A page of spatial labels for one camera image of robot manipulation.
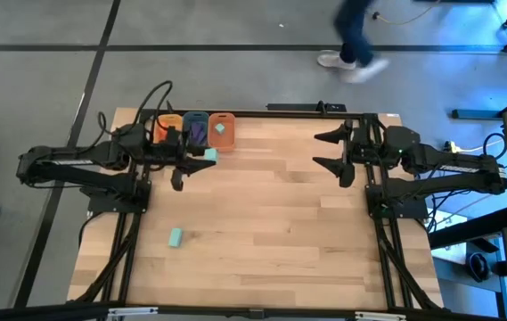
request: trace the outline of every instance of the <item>wooden table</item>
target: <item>wooden table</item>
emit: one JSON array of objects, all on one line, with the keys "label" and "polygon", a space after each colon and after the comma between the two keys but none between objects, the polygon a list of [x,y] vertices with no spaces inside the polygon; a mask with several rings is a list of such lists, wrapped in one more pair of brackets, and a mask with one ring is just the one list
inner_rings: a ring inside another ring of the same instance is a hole
[{"label": "wooden table", "polygon": [[[119,108],[113,128],[135,109]],[[397,115],[382,114],[387,126]],[[236,149],[218,164],[172,190],[171,169],[152,177],[127,303],[205,307],[385,309],[378,245],[364,198],[367,176],[338,179],[312,161],[337,158],[341,146],[313,138],[337,128],[337,119],[237,118]],[[401,169],[391,177],[412,177]],[[106,264],[118,215],[91,222],[84,234],[69,298],[77,298]],[[408,268],[442,303],[425,231],[399,219]],[[172,228],[184,230],[180,248],[168,247]],[[391,267],[394,292],[401,290]],[[118,293],[117,273],[113,298]]]}]

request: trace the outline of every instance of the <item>teal block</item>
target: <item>teal block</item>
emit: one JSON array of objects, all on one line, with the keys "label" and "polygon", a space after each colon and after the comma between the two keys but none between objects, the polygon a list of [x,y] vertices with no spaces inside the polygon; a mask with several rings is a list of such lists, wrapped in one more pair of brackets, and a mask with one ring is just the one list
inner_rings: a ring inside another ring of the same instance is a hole
[{"label": "teal block", "polygon": [[203,154],[204,160],[217,162],[217,149],[208,148]]},{"label": "teal block", "polygon": [[170,241],[168,241],[168,245],[171,247],[180,247],[181,242],[182,242],[182,228],[172,228],[172,232],[170,233]]},{"label": "teal block", "polygon": [[217,130],[217,133],[219,133],[219,135],[223,134],[224,131],[225,131],[224,124],[222,124],[222,123],[217,124],[216,125],[216,130]]}]

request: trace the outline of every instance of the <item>orange container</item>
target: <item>orange container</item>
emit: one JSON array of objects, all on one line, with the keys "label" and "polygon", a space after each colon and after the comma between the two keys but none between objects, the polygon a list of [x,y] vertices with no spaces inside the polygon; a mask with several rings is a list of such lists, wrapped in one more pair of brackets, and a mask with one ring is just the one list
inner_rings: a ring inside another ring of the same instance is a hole
[{"label": "orange container", "polygon": [[[216,129],[218,124],[224,126],[222,134]],[[232,113],[219,112],[209,115],[208,144],[219,152],[230,152],[235,148],[235,116]]]},{"label": "orange container", "polygon": [[[174,127],[176,130],[182,131],[184,126],[184,119],[180,115],[166,114],[159,115],[158,122],[164,128]],[[163,141],[166,139],[166,129],[163,129],[158,124],[154,127],[154,142]]]}]

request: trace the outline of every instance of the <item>white sneaker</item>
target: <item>white sneaker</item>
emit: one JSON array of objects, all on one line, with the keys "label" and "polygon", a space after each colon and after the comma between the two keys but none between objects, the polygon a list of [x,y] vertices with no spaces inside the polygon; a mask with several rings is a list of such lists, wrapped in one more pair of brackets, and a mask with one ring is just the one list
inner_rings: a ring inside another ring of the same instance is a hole
[{"label": "white sneaker", "polygon": [[356,68],[356,62],[346,63],[340,59],[339,52],[324,53],[316,58],[319,65],[326,68],[339,68],[342,70],[354,70]]},{"label": "white sneaker", "polygon": [[372,78],[388,67],[389,61],[386,59],[374,59],[366,67],[356,68],[351,71],[343,71],[340,75],[342,82],[350,84],[360,84]]}]

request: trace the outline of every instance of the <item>concrete floor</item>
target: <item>concrete floor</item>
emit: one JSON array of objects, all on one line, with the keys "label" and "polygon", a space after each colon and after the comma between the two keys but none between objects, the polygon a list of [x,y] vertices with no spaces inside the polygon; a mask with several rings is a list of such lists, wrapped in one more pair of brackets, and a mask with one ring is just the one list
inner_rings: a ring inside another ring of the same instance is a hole
[{"label": "concrete floor", "polygon": [[[496,6],[502,16],[506,2]],[[336,45],[330,21],[338,3],[124,1],[110,43]],[[110,5],[111,0],[0,2],[0,44],[97,44]],[[428,5],[378,0],[372,11],[404,21]],[[507,33],[497,31],[502,18],[496,8],[441,4],[401,27],[367,21],[364,32],[375,45],[500,45],[507,43]],[[98,111],[111,119],[116,107],[137,106],[164,79],[175,83],[170,96],[175,108],[262,110],[267,103],[324,100],[345,103],[350,111],[399,113],[424,142],[441,145],[451,139],[464,148],[481,145],[500,130],[499,123],[451,120],[447,114],[455,108],[506,106],[507,54],[378,54],[391,60],[390,67],[366,84],[348,86],[316,65],[316,52],[106,53],[79,141],[89,144],[98,134]],[[39,144],[64,145],[93,58],[94,53],[0,53],[0,308],[12,304],[46,197],[46,191],[19,184],[17,156]],[[453,212],[477,198],[455,196],[442,210]],[[63,193],[30,304],[64,302],[86,203],[78,191]],[[506,205],[507,193],[463,214],[476,217]],[[447,307],[456,311],[480,314],[495,299],[469,289],[484,303],[465,305],[457,300],[457,287],[441,285]]]}]

